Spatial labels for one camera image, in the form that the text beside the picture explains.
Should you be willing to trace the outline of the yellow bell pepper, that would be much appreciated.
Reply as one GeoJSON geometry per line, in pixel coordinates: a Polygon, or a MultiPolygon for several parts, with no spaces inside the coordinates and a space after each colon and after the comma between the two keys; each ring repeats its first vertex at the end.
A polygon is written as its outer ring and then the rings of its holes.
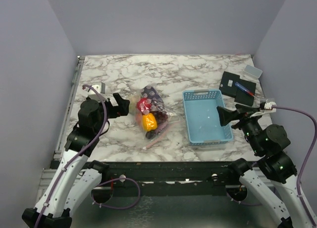
{"type": "Polygon", "coordinates": [[[157,129],[158,124],[155,116],[152,113],[142,116],[142,127],[146,132],[157,129]]]}

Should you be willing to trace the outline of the red grape bunch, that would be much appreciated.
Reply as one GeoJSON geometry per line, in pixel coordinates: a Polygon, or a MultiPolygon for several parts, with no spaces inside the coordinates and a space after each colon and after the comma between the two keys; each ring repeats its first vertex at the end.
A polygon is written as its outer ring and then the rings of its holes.
{"type": "Polygon", "coordinates": [[[168,115],[162,111],[152,111],[151,112],[156,119],[158,125],[165,123],[168,120],[168,115]]]}

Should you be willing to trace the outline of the red tomato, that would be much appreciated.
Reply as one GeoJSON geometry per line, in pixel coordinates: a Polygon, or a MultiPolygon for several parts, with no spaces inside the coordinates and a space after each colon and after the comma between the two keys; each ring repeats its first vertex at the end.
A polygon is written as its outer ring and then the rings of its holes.
{"type": "Polygon", "coordinates": [[[152,100],[149,98],[141,98],[137,104],[136,108],[143,114],[148,115],[151,111],[152,100]]]}

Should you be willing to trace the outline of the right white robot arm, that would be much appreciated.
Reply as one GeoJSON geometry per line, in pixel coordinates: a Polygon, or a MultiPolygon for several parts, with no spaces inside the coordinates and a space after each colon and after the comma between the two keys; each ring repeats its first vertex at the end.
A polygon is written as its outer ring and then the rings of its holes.
{"type": "Polygon", "coordinates": [[[262,102],[253,108],[236,105],[234,111],[218,106],[220,125],[231,121],[237,123],[233,129],[243,132],[255,156],[260,159],[256,165],[274,185],[274,193],[256,174],[251,163],[240,158],[228,167],[228,180],[233,184],[241,183],[267,209],[279,228],[315,228],[317,216],[313,212],[301,187],[303,170],[297,170],[292,159],[284,152],[290,145],[283,126],[271,124],[262,129],[259,118],[275,112],[279,107],[275,102],[262,102]]]}

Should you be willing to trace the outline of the small purple eggplant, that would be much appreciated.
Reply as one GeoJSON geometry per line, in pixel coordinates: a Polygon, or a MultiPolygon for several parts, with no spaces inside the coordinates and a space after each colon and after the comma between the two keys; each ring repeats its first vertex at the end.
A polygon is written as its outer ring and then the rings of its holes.
{"type": "Polygon", "coordinates": [[[147,139],[155,138],[160,133],[162,133],[166,127],[167,127],[167,123],[158,125],[158,127],[155,130],[151,130],[151,131],[146,132],[146,138],[147,139]]]}

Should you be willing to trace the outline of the clear pink zip bag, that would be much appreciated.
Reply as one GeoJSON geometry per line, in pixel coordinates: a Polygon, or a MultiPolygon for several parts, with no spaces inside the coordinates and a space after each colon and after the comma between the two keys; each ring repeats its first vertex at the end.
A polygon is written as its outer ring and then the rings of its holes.
{"type": "Polygon", "coordinates": [[[181,117],[168,108],[158,91],[147,85],[130,98],[129,113],[144,134],[141,148],[147,150],[181,121],[181,117]]]}

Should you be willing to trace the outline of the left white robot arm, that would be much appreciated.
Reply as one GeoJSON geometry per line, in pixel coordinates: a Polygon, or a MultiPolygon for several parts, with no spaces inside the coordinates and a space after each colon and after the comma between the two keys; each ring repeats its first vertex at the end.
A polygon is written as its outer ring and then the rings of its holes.
{"type": "Polygon", "coordinates": [[[72,217],[85,197],[96,185],[105,185],[109,181],[108,165],[93,161],[83,177],[76,178],[92,151],[100,141],[108,119],[126,116],[130,101],[118,93],[113,97],[117,102],[113,106],[109,99],[100,101],[91,97],[82,102],[78,111],[78,122],[67,137],[65,151],[42,198],[34,208],[27,208],[22,220],[30,228],[68,228],[72,217]]]}

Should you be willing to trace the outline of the green cabbage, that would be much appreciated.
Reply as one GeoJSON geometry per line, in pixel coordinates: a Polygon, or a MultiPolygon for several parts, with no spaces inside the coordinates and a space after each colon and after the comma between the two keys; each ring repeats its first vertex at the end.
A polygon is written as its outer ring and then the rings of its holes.
{"type": "Polygon", "coordinates": [[[130,101],[130,104],[129,104],[129,113],[131,115],[135,115],[136,114],[136,105],[137,105],[137,102],[139,101],[140,97],[138,95],[132,95],[129,97],[129,101],[130,101]]]}

